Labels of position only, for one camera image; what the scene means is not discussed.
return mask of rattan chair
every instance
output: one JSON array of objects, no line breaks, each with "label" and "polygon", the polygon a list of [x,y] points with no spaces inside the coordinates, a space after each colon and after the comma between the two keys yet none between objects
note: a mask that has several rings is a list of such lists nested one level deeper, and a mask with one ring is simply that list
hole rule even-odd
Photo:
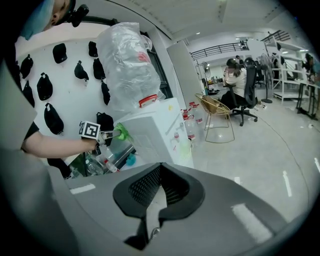
[{"label": "rattan chair", "polygon": [[[231,123],[231,120],[230,120],[230,115],[229,115],[230,109],[226,105],[224,105],[221,102],[217,101],[216,99],[211,98],[211,100],[210,100],[211,102],[209,102],[209,101],[207,101],[205,99],[205,97],[202,94],[196,93],[195,96],[200,101],[200,103],[203,106],[204,110],[208,113],[206,121],[205,121],[205,126],[204,126],[204,130],[206,131],[205,141],[206,142],[211,142],[211,143],[228,143],[228,142],[234,141],[235,140],[235,133],[234,133],[234,129],[232,127],[232,123]],[[211,117],[212,116],[225,116],[227,126],[217,126],[217,127],[211,127],[210,128],[210,123],[211,123]],[[232,136],[233,136],[232,140],[225,141],[225,142],[215,142],[215,141],[207,140],[208,132],[209,132],[210,129],[229,128],[229,122],[230,122],[231,130],[232,130]]]}]

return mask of black office chair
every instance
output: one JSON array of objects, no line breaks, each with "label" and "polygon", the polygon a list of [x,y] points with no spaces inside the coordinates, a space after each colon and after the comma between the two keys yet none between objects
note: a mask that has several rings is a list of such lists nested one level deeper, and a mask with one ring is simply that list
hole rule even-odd
[{"label": "black office chair", "polygon": [[237,108],[241,107],[241,110],[233,109],[232,114],[230,116],[241,115],[242,122],[240,123],[240,126],[244,125],[244,115],[253,117],[255,122],[258,121],[257,116],[250,114],[249,110],[245,110],[246,108],[253,109],[254,106],[257,104],[256,92],[255,92],[256,77],[257,77],[257,68],[254,65],[248,65],[246,67],[246,85],[244,90],[245,99],[243,99],[241,102],[236,101],[235,93],[233,90],[233,87],[235,87],[236,85],[228,85],[233,98],[234,105]]},{"label": "black office chair", "polygon": [[260,88],[262,87],[262,85],[266,85],[264,82],[262,81],[265,81],[265,76],[262,74],[262,66],[259,64],[259,62],[257,63],[256,62],[256,74],[257,74],[257,77],[255,78],[255,83],[257,85],[260,85]]},{"label": "black office chair", "polygon": [[250,66],[250,65],[255,66],[256,63],[255,63],[255,61],[254,61],[251,57],[248,57],[248,58],[246,58],[246,59],[244,60],[244,68],[247,69],[247,67]]}]

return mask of black cap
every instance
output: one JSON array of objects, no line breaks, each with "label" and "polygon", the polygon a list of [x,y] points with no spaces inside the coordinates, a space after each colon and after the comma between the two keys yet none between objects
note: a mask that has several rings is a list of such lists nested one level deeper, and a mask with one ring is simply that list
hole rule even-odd
[{"label": "black cap", "polygon": [[45,101],[49,99],[53,93],[52,83],[49,80],[49,76],[45,73],[41,74],[41,77],[36,85],[39,99]]},{"label": "black cap", "polygon": [[96,58],[93,61],[93,74],[94,74],[94,77],[98,80],[102,80],[102,79],[106,78],[104,69],[102,67],[102,64],[101,64],[99,58]]},{"label": "black cap", "polygon": [[101,91],[103,94],[103,101],[104,103],[108,106],[109,101],[110,101],[110,93],[109,93],[109,88],[104,81],[101,80]]},{"label": "black cap", "polygon": [[58,64],[64,62],[68,58],[66,45],[64,43],[57,44],[53,47],[52,53],[55,63]]},{"label": "black cap", "polygon": [[76,78],[84,79],[85,81],[89,80],[87,72],[81,65],[81,60],[78,61],[78,64],[75,66],[74,75]]},{"label": "black cap", "polygon": [[68,178],[70,176],[71,169],[61,158],[48,158],[47,161],[50,166],[57,167],[60,170],[62,177]]},{"label": "black cap", "polygon": [[55,135],[64,131],[64,122],[61,120],[56,109],[50,103],[45,104],[44,121],[46,126],[48,126],[50,131]]},{"label": "black cap", "polygon": [[[101,131],[113,131],[114,130],[114,119],[106,114],[98,112],[96,114],[96,123],[100,125]],[[105,141],[105,145],[109,147],[111,145],[112,138]]]},{"label": "black cap", "polygon": [[34,95],[32,93],[32,89],[29,85],[29,81],[26,81],[22,93],[23,93],[24,97],[28,100],[28,102],[32,105],[32,107],[35,107]]},{"label": "black cap", "polygon": [[97,46],[95,42],[89,42],[89,55],[91,57],[98,57]]},{"label": "black cap", "polygon": [[22,78],[25,79],[34,65],[34,61],[32,58],[30,58],[30,54],[22,61],[21,63],[21,68],[20,68],[20,73],[22,74]]}]

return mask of white shirt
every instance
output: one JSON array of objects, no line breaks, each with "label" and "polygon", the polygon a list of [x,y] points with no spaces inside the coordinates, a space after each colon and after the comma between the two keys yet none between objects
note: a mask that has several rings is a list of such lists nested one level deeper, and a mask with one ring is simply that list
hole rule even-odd
[{"label": "white shirt", "polygon": [[233,87],[233,91],[235,94],[238,94],[241,97],[245,97],[245,89],[247,84],[247,70],[244,68],[241,69],[240,75],[236,77],[234,73],[225,73],[226,83],[228,85],[235,85]]}]

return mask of black stand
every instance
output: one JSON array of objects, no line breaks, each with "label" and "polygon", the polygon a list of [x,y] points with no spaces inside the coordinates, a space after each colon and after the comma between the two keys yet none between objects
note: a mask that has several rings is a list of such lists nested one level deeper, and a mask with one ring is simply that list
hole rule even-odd
[{"label": "black stand", "polygon": [[309,95],[309,109],[308,111],[304,110],[301,107],[301,102],[303,99],[303,94],[304,94],[304,83],[300,83],[299,86],[299,95],[298,95],[298,101],[296,103],[296,109],[297,109],[297,114],[304,114],[311,118],[312,120],[318,120],[316,117],[315,113],[315,101],[316,101],[316,96],[315,96],[315,90],[316,88],[313,86],[310,86],[310,95]]},{"label": "black stand", "polygon": [[271,100],[271,99],[268,99],[269,80],[268,80],[268,77],[267,77],[267,73],[266,73],[266,72],[264,73],[264,76],[265,76],[266,96],[265,96],[265,98],[263,98],[261,101],[264,102],[264,103],[272,103],[272,100]]}]

